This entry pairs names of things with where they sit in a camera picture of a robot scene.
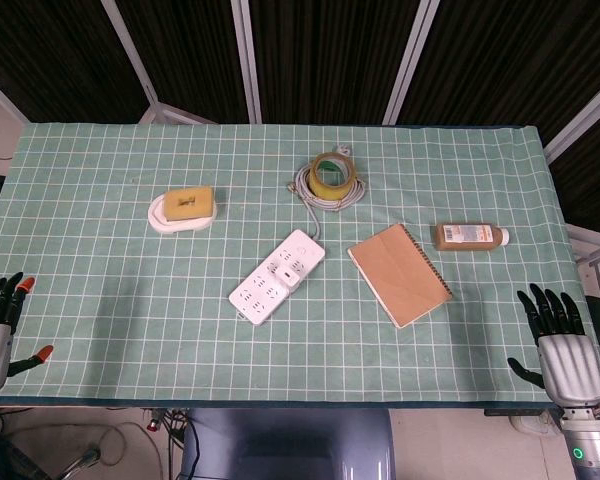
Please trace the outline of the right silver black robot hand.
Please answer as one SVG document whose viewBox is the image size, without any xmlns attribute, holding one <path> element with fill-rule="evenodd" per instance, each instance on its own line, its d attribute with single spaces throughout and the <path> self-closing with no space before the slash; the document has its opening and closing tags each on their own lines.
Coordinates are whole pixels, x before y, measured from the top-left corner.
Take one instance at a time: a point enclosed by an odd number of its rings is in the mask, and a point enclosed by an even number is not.
<svg viewBox="0 0 600 480">
<path fill-rule="evenodd" d="M 562 408 L 600 404 L 600 363 L 596 347 L 586 335 L 574 300 L 565 292 L 530 285 L 530 294 L 519 290 L 539 358 L 533 372 L 509 357 L 510 369 L 522 380 L 543 389 Z"/>
</svg>

